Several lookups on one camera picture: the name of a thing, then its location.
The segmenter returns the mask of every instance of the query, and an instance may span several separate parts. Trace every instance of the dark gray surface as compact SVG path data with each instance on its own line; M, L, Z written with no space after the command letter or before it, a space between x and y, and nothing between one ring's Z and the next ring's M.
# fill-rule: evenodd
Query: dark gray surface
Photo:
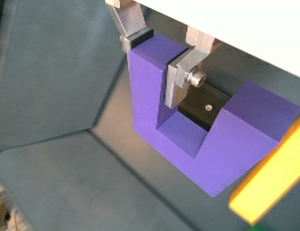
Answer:
M33 230L191 230L85 132L0 152L0 181Z
M103 0L7 0L0 150L92 126L123 58Z

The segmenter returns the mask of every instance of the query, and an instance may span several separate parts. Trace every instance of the white panel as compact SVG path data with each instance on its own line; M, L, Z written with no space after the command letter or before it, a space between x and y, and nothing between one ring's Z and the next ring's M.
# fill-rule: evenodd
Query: white panel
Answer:
M136 2L300 77L300 1Z

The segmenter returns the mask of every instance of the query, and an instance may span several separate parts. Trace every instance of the purple block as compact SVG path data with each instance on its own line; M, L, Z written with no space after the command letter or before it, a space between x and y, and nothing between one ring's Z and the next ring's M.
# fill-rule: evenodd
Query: purple block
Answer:
M249 82L207 133L164 106L167 63L183 49L158 35L128 52L134 130L215 197L277 146L300 107Z

